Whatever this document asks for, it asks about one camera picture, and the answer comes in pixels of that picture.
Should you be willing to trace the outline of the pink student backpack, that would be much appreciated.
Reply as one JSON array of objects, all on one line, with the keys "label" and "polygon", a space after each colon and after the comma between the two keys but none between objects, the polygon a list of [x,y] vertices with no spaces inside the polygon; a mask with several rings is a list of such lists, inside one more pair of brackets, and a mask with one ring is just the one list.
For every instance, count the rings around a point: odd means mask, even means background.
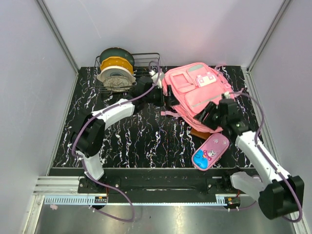
[{"label": "pink student backpack", "polygon": [[240,90],[238,94],[233,94],[232,86],[227,79],[202,62],[167,71],[162,79],[164,94],[167,94],[168,85],[171,86],[175,98],[179,101],[179,105],[173,106],[173,109],[195,130],[211,134],[221,132],[222,128],[213,130],[194,117],[203,111],[210,101],[218,104],[223,93],[231,93],[230,98],[235,98],[242,93]]}]

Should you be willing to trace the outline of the pink cartoon pencil case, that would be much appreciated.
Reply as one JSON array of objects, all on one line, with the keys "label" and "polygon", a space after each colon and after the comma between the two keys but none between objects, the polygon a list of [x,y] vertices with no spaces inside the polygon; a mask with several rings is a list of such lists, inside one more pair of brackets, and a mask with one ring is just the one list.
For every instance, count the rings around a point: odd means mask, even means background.
[{"label": "pink cartoon pencil case", "polygon": [[220,133],[212,134],[192,155],[192,164],[200,171],[210,169],[225,153],[230,143]]}]

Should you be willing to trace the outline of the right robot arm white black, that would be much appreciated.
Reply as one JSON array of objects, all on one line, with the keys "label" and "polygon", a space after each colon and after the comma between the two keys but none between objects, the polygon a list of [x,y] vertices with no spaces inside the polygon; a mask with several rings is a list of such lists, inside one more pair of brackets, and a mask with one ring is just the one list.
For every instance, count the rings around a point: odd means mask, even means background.
[{"label": "right robot arm white black", "polygon": [[232,98],[223,98],[218,104],[210,101],[195,116],[207,127],[215,130],[221,127],[225,135],[212,134],[192,156],[193,165],[200,171],[212,167],[233,140],[258,172],[256,179],[240,169],[232,169],[221,181],[226,193],[239,190],[254,199],[263,215],[268,219],[298,212],[295,222],[302,219],[304,181],[299,176],[291,176],[273,158],[258,138],[259,132],[253,131],[249,123],[238,113]]}]

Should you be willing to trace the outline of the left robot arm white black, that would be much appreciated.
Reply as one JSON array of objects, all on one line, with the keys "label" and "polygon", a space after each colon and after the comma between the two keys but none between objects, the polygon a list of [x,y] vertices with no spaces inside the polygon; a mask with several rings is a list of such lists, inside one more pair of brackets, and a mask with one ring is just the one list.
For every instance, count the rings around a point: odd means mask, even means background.
[{"label": "left robot arm white black", "polygon": [[158,107],[179,105],[171,85],[164,87],[166,91],[160,87],[159,79],[154,81],[141,77],[127,96],[115,104],[94,113],[79,114],[71,135],[72,155],[82,161],[85,176],[89,179],[88,187],[94,193],[100,193],[105,188],[105,172],[99,156],[105,130],[139,112],[147,103]]}]

